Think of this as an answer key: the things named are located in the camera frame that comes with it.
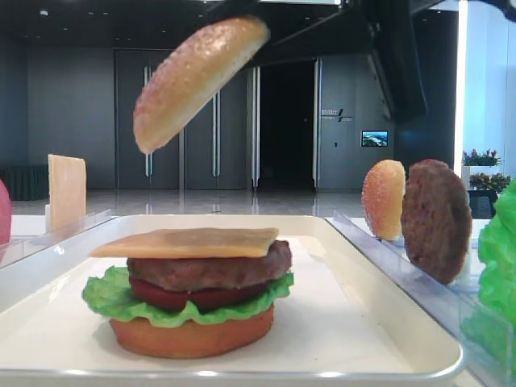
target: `white tray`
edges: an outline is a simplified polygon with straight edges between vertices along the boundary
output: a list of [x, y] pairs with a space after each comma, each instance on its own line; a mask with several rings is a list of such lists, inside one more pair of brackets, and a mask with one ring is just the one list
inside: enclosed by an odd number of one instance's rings
[[[88, 252], [157, 228], [279, 227], [295, 285], [262, 340], [207, 360], [125, 352], [81, 300], [88, 277], [124, 259]], [[327, 221], [305, 216], [116, 218], [0, 270], [0, 385], [446, 386], [462, 347]]]

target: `tv screen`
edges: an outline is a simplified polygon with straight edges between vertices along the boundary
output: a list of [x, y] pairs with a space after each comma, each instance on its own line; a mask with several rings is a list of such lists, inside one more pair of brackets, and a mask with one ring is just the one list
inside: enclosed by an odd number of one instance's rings
[[386, 147], [389, 144], [387, 131], [362, 131], [363, 147]]

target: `beef patty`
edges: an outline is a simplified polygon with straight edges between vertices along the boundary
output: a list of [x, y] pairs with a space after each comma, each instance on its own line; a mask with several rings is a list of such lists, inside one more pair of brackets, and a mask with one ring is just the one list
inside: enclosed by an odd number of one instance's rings
[[448, 284], [460, 273], [472, 230], [468, 193], [460, 178], [437, 160], [410, 167], [402, 231], [410, 261]]
[[289, 243], [280, 240], [261, 258], [127, 259], [131, 277], [173, 292], [240, 289], [275, 280], [291, 266]]

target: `flowers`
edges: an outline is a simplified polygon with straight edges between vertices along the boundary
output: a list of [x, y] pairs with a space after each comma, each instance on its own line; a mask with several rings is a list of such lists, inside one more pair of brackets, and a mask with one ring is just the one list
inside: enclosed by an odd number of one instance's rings
[[464, 167], [494, 167], [500, 164], [500, 158], [497, 157], [497, 151], [491, 151], [479, 154], [473, 149], [471, 154], [464, 152]]
[[470, 177], [470, 184], [476, 189], [492, 189], [500, 193], [510, 184], [510, 176], [503, 176], [501, 173], [492, 176], [475, 173]]

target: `wall sign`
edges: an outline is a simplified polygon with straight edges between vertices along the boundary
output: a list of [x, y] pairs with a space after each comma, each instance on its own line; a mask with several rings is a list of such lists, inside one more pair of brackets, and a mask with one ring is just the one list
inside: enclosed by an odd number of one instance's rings
[[322, 109], [322, 119], [336, 119], [339, 123], [350, 123], [353, 117], [345, 116], [344, 109]]

